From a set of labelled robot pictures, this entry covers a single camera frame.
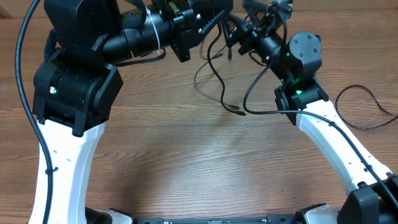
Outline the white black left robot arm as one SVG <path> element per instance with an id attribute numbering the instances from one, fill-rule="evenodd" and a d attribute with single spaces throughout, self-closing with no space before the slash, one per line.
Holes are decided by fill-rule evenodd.
<path id="1" fill-rule="evenodd" d="M 85 204 L 91 164 L 123 80 L 119 67 L 151 62 L 170 47 L 181 62 L 233 9 L 232 1 L 47 0 L 52 23 L 34 76 L 30 112 L 39 139 L 31 223 L 132 223 Z"/>

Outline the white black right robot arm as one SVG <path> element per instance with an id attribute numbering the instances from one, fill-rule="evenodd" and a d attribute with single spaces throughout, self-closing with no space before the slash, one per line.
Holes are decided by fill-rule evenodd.
<path id="1" fill-rule="evenodd" d="M 228 15 L 222 26 L 228 45 L 240 54 L 256 53 L 280 80 L 277 113 L 304 132 L 336 172 L 346 194 L 340 207 L 325 203 L 293 215 L 269 215 L 267 223 L 396 223 L 397 176 L 379 162 L 349 130 L 336 103 L 321 88 L 321 39 L 310 32 L 278 34 L 292 13 L 291 1 L 245 1 L 247 19 Z"/>

